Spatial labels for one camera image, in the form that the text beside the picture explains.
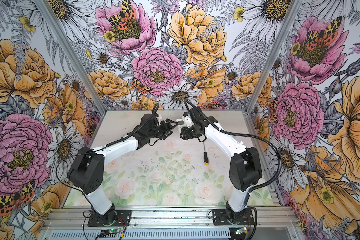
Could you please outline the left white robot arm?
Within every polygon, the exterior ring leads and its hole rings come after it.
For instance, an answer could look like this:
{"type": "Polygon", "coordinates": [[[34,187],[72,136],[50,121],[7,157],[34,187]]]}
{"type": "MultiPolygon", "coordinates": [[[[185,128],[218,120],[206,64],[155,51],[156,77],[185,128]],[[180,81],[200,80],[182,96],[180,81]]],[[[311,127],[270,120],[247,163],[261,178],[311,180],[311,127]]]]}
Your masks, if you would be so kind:
{"type": "Polygon", "coordinates": [[[159,114],[145,114],[141,124],[121,139],[94,149],[81,148],[67,173],[68,180],[84,193],[95,213],[102,217],[109,215],[114,205],[102,187],[105,167],[109,162],[141,149],[151,139],[165,140],[178,125],[170,119],[162,121],[159,114]]]}

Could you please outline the white remote control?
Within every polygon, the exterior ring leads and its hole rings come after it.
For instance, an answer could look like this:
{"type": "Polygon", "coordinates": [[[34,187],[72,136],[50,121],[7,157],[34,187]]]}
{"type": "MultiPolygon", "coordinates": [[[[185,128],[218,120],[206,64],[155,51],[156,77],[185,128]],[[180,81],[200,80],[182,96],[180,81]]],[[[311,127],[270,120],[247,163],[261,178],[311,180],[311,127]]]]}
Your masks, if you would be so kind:
{"type": "Polygon", "coordinates": [[[194,125],[192,118],[189,115],[182,117],[181,119],[177,119],[176,121],[180,130],[182,128],[191,128],[194,125]]]}

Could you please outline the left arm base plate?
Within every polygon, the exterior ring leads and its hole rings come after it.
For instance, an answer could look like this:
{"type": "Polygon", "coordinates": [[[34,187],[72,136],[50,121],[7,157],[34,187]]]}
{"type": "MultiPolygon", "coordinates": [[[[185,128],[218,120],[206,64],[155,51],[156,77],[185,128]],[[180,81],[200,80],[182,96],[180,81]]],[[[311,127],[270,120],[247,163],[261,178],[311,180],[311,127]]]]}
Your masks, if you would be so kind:
{"type": "Polygon", "coordinates": [[[92,211],[87,225],[88,227],[128,227],[131,215],[131,210],[110,209],[104,215],[92,211]]]}

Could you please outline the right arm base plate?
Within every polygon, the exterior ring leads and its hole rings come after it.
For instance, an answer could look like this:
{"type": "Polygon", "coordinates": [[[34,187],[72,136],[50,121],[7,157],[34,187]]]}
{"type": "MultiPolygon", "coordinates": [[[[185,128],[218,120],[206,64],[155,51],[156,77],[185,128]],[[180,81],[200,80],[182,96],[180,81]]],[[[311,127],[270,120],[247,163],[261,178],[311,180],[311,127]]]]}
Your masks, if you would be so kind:
{"type": "Polygon", "coordinates": [[[235,213],[230,209],[213,209],[212,220],[215,226],[253,226],[255,223],[252,210],[244,209],[235,213]]]}

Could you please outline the black yellow screwdriver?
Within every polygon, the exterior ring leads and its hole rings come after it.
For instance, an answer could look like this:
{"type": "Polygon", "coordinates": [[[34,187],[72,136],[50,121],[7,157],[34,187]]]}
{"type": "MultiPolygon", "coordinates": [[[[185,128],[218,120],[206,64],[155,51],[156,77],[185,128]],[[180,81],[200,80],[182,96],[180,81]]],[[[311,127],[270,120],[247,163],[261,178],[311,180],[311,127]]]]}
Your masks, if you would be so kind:
{"type": "Polygon", "coordinates": [[[207,149],[206,149],[206,144],[205,142],[203,142],[203,149],[204,149],[204,152],[203,152],[203,156],[204,156],[204,164],[206,166],[209,165],[209,158],[208,158],[208,153],[207,153],[207,149]]]}

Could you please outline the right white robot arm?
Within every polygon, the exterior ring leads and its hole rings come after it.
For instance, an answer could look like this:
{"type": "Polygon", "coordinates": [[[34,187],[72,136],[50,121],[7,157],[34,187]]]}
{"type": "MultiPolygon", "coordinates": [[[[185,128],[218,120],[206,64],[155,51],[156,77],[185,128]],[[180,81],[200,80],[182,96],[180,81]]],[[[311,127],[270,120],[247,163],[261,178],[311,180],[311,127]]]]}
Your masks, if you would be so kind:
{"type": "Polygon", "coordinates": [[[204,117],[199,107],[185,112],[177,123],[182,140],[211,140],[228,156],[229,178],[234,189],[227,203],[227,212],[234,215],[243,212],[247,208],[250,191],[263,177],[258,150],[248,148],[224,133],[221,124],[212,116],[204,117]]]}

